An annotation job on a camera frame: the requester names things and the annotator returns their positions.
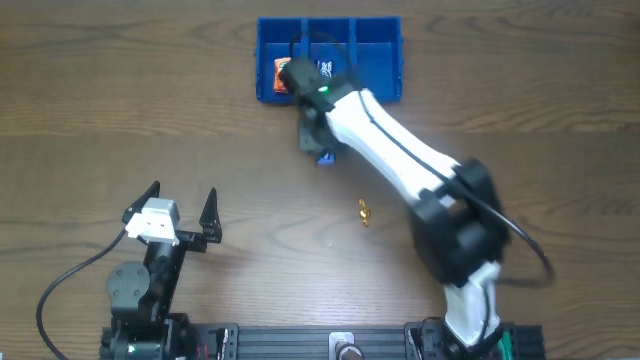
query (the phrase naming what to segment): wooden surface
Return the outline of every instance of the wooden surface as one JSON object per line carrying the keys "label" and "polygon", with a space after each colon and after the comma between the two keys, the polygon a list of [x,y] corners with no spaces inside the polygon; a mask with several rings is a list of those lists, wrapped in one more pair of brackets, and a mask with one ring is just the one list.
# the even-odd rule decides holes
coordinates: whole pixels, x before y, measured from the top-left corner
{"label": "wooden surface", "polygon": [[[258,16],[398,14],[405,86],[389,112],[492,170],[507,213],[558,270],[500,288],[550,358],[640,355],[640,3],[636,0],[0,2],[0,352],[50,359],[36,303],[104,248],[153,180],[196,230],[219,192],[223,244],[189,254],[173,309],[241,325],[402,324],[445,311],[403,205],[355,154],[318,168],[296,112],[255,99]],[[358,199],[371,207],[371,227]],[[45,326],[97,356],[105,281],[135,241],[58,287]],[[520,242],[505,273],[539,271]]]}

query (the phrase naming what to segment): blue bin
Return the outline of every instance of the blue bin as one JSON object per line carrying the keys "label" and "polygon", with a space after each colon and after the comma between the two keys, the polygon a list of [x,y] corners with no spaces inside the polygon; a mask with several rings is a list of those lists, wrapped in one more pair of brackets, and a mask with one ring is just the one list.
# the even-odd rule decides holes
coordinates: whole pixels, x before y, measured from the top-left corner
{"label": "blue bin", "polygon": [[293,46],[294,57],[332,61],[336,74],[347,70],[348,56],[353,70],[378,101],[400,101],[404,60],[399,17],[259,18],[256,41],[256,96],[259,101],[291,102],[289,95],[273,91],[273,62],[289,56],[289,42],[299,34],[303,36]]}

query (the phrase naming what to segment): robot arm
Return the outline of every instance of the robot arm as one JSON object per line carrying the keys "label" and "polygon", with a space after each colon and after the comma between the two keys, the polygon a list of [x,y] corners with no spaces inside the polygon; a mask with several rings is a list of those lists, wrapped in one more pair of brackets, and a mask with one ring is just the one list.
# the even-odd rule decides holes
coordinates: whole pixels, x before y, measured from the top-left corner
{"label": "robot arm", "polygon": [[317,141],[328,132],[355,149],[407,202],[416,250],[444,286],[450,357],[486,353],[502,333],[495,283],[508,232],[465,198],[471,193],[500,208],[485,168],[477,161],[461,165],[424,144],[353,78],[325,79],[305,59],[291,61],[281,78]]}

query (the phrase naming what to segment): orange snack packet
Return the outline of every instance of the orange snack packet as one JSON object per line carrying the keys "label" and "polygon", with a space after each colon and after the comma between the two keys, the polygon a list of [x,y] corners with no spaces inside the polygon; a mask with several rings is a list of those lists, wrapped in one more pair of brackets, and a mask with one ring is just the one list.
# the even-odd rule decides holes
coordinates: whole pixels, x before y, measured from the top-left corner
{"label": "orange snack packet", "polygon": [[275,65],[275,76],[273,78],[273,91],[276,94],[286,94],[287,88],[284,86],[284,83],[280,80],[280,73],[282,72],[282,68],[291,61],[291,58],[280,58],[275,59],[273,64]]}

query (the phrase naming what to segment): wood grain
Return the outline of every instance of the wood grain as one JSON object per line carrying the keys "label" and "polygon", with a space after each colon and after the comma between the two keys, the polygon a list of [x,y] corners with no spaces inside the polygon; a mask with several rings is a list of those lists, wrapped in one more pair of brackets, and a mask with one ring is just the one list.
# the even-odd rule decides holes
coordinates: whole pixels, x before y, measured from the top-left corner
{"label": "wood grain", "polygon": [[[156,179],[193,230],[215,186],[225,231],[188,255],[175,311],[242,325],[441,315],[391,187],[354,153],[315,167],[295,110],[255,100],[256,17],[388,14],[403,18],[406,59],[389,112],[487,164],[557,267],[553,288],[500,288],[502,318],[542,324],[549,358],[640,356],[634,0],[0,2],[0,352],[52,358],[42,291],[106,246]],[[106,278],[143,252],[123,242],[55,290],[45,325],[65,354],[96,357]],[[509,247],[509,275],[538,266]]]}

